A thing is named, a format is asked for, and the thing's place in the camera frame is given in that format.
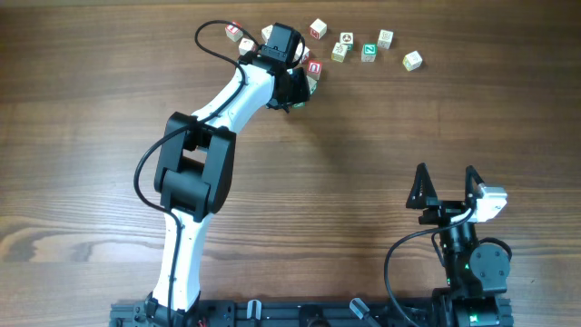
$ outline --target wooden block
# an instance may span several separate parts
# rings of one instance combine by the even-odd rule
[[[309,83],[310,94],[314,94],[315,90],[317,90],[317,81],[315,81],[312,77],[307,76],[307,82]]]
[[[418,51],[414,51],[411,54],[406,54],[403,58],[403,65],[406,66],[408,72],[418,68],[421,66],[422,58],[419,55]]]
[[[300,55],[300,50],[302,50],[302,43],[299,43],[299,46],[297,46],[297,51],[294,53],[294,61],[299,60],[299,55]],[[304,64],[307,62],[307,60],[309,60],[310,57],[310,49],[308,46],[305,46],[305,52],[302,54],[302,58],[300,60],[301,64]]]
[[[361,49],[361,61],[364,63],[374,62],[377,54],[378,47],[375,44],[364,44],[363,49]]]
[[[256,51],[257,47],[258,46],[251,39],[243,37],[240,45],[238,45],[238,51],[240,52],[240,55],[246,55],[249,51]]]
[[[267,44],[269,42],[269,38],[271,38],[271,33],[272,33],[272,25],[268,25],[268,26],[262,28],[262,40],[264,40],[265,44]]]
[[[319,18],[310,25],[310,35],[317,40],[320,40],[327,32],[327,24],[323,23]]]
[[[307,76],[310,76],[315,81],[319,81],[320,72],[323,70],[323,63],[311,60],[309,61],[309,68],[307,69]]]
[[[393,32],[381,30],[379,31],[378,47],[389,49],[391,40],[393,39]]]
[[[341,33],[339,36],[339,43],[347,46],[347,50],[353,50],[353,33]]]
[[[234,24],[236,24],[237,26],[242,27],[242,25],[236,21],[232,21]],[[238,40],[241,39],[241,37],[244,35],[244,33],[242,32],[242,30],[234,25],[228,25],[226,26],[226,36],[228,36],[232,41],[234,42],[238,42]]]
[[[337,42],[333,47],[333,52],[330,55],[330,58],[342,63],[343,60],[345,60],[345,55],[347,55],[347,46]]]

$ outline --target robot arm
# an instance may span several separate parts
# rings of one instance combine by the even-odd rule
[[[232,80],[206,106],[191,116],[175,113],[166,125],[166,135],[185,125],[195,126],[162,146],[154,182],[155,190],[162,195],[161,205],[171,210],[182,226],[172,286],[174,311],[188,312],[200,296],[203,245],[212,217],[230,191],[236,134],[264,105],[287,110],[290,105],[309,100],[302,68],[290,69],[300,39],[292,28],[275,24],[261,54],[249,52],[239,58],[245,81],[237,69]],[[205,124],[196,124],[224,104],[240,83],[244,86],[231,103]],[[183,151],[194,150],[207,153],[205,163],[182,155]],[[153,298],[167,307],[177,226],[169,214],[165,221],[162,270]]]
[[[432,293],[433,325],[513,325],[510,301],[500,298],[507,291],[512,251],[498,239],[479,240],[476,233],[476,223],[495,218],[506,204],[505,189],[485,184],[472,166],[466,170],[465,199],[441,201],[430,180],[428,167],[423,163],[418,165],[406,207],[423,210],[419,224],[438,227],[428,231],[439,234],[443,257],[433,238],[432,242],[446,270],[449,286]],[[387,269],[384,273],[386,284],[389,284]],[[407,325],[419,326],[420,323],[404,312],[391,289],[388,292]]]

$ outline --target wooden table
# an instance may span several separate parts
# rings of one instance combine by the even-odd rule
[[[193,43],[206,20],[257,38],[298,28],[324,64],[306,107],[261,109],[239,135],[228,201],[212,222],[206,299],[386,296],[388,248],[423,229],[404,203],[416,165],[463,196],[474,164],[508,206],[478,235],[514,250],[518,326],[581,319],[581,3],[395,1],[0,10],[0,325],[104,326],[160,269],[162,216],[132,188],[174,111],[207,104],[232,67]],[[329,24],[308,36],[315,18]],[[374,64],[360,48],[395,32]],[[343,31],[356,49],[330,60]],[[223,27],[202,42],[232,57]],[[423,66],[401,61],[418,50]],[[142,185],[153,191],[156,160]],[[396,252],[399,296],[446,284],[428,238]]]

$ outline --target block with green symbol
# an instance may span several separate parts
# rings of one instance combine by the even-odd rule
[[[307,76],[307,82],[309,83],[309,91],[311,94],[315,93],[317,89],[317,81],[314,78]]]
[[[341,33],[339,35],[339,43],[347,46],[347,50],[353,50],[353,33]]]
[[[378,54],[378,46],[376,44],[364,44],[361,49],[361,61],[364,63],[372,63],[375,61],[375,56]]]

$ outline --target black cable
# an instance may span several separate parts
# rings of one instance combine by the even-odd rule
[[[482,240],[480,240],[480,244],[482,244],[482,243],[493,243],[493,244],[500,246],[504,251],[507,252],[508,260],[510,261],[512,259],[512,250],[510,249],[510,246],[508,246],[508,244],[500,241],[498,238],[485,237]]]
[[[398,309],[399,313],[401,313],[401,315],[405,318],[405,320],[407,320],[414,327],[421,327],[421,326],[419,326],[416,322],[412,321],[407,316],[407,314],[403,311],[403,309],[399,305],[398,301],[396,300],[396,297],[393,294],[393,291],[391,290],[391,286],[389,285],[389,259],[391,258],[391,255],[393,254],[393,252],[400,245],[402,245],[405,241],[411,240],[412,238],[415,238],[415,237],[418,237],[418,236],[422,236],[422,235],[426,235],[426,234],[429,234],[429,233],[442,233],[442,232],[445,232],[447,230],[450,230],[450,229],[452,229],[454,227],[460,226],[462,223],[467,222],[472,217],[472,214],[474,214],[474,210],[475,210],[475,208],[470,208],[470,213],[465,218],[463,218],[461,221],[459,221],[459,222],[452,223],[451,225],[448,225],[448,226],[445,226],[445,227],[431,228],[431,229],[427,229],[425,231],[420,231],[420,232],[412,233],[412,234],[410,234],[410,235],[408,235],[408,236],[400,239],[399,241],[395,242],[389,248],[388,255],[386,255],[385,262],[383,263],[383,279],[385,281],[385,286],[386,286],[386,288],[388,290],[389,298],[393,302],[393,305],[396,307],[396,309]]]
[[[437,234],[438,233],[432,234],[432,246],[434,246],[434,251],[436,251],[436,254],[438,255],[439,262],[442,264],[442,267],[446,267],[446,263],[444,263],[444,258],[442,257],[442,253],[439,251],[439,246],[436,243],[436,235]]]
[[[173,321],[172,321],[172,294],[173,294],[173,282],[175,279],[175,266],[177,263],[177,256],[178,256],[178,252],[180,250],[180,241],[182,239],[182,224],[180,223],[180,220],[178,219],[178,217],[173,214],[170,210],[167,210],[163,207],[161,207],[160,205],[157,205],[155,203],[150,202],[149,200],[147,200],[145,198],[145,196],[143,195],[140,187],[139,187],[139,176],[142,173],[142,169],[143,166],[145,165],[145,162],[147,162],[147,159],[149,159],[149,157],[153,154],[153,152],[155,152],[155,150],[157,150],[157,148],[159,148],[160,146],[162,146],[164,143],[166,143],[167,141],[169,141],[170,139],[172,139],[173,137],[175,137],[178,134],[181,133],[185,133],[186,131],[192,129],[196,124],[204,124],[208,121],[210,121],[211,119],[215,118],[216,116],[218,116],[218,114],[220,114],[220,112],[228,105],[230,104],[230,102],[232,100],[234,100],[234,98],[240,93],[240,91],[242,90],[242,88],[244,87],[245,83],[246,83],[246,74],[244,73],[244,70],[242,69],[242,67],[235,61],[231,60],[230,58],[228,58],[227,56],[224,56],[222,54],[218,54],[213,52],[212,50],[204,47],[203,45],[200,44],[200,42],[198,41],[198,34],[200,33],[200,31],[207,25],[212,25],[212,24],[226,24],[226,25],[234,25],[238,28],[240,28],[240,30],[246,35],[248,36],[256,45],[258,44],[258,42],[256,41],[256,39],[250,35],[250,33],[248,33],[246,30],[244,30],[243,28],[241,28],[240,26],[233,24],[232,22],[228,22],[228,21],[222,21],[222,20],[213,20],[210,22],[206,22],[204,24],[202,24],[200,27],[198,27],[198,29],[196,30],[196,34],[194,37],[194,41],[195,43],[206,53],[216,56],[218,58],[221,58],[222,60],[225,60],[231,64],[233,64],[238,70],[240,70],[241,72],[241,81],[240,81],[240,85],[238,86],[238,88],[236,89],[236,91],[234,91],[234,93],[228,98],[226,99],[226,101],[224,101],[224,103],[218,107],[216,110],[214,110],[213,112],[211,112],[207,117],[201,119],[200,121],[194,123],[194,124],[188,124],[186,126],[183,126],[181,128],[176,129],[175,131],[165,135],[164,137],[162,137],[159,141],[157,141],[155,144],[153,144],[143,155],[142,159],[139,161],[139,163],[137,164],[137,167],[135,168],[135,175],[133,176],[133,189],[135,190],[135,193],[137,193],[137,196],[139,197],[139,199],[145,203],[147,206],[160,211],[162,213],[167,213],[168,215],[170,215],[173,220],[175,221],[175,225],[176,225],[176,237],[175,237],[175,247],[173,249],[173,258],[172,258],[172,268],[170,270],[170,281],[169,281],[169,287],[168,287],[168,301],[167,301],[167,322],[168,322],[168,327],[172,327],[173,326]]]
[[[294,63],[292,63],[292,67],[291,68],[294,68],[297,65],[299,65],[300,64],[300,60],[302,60],[302,55],[305,54],[305,38],[302,35],[300,36],[300,42],[302,43],[302,49],[300,50],[299,59],[297,59],[297,61],[295,61]]]

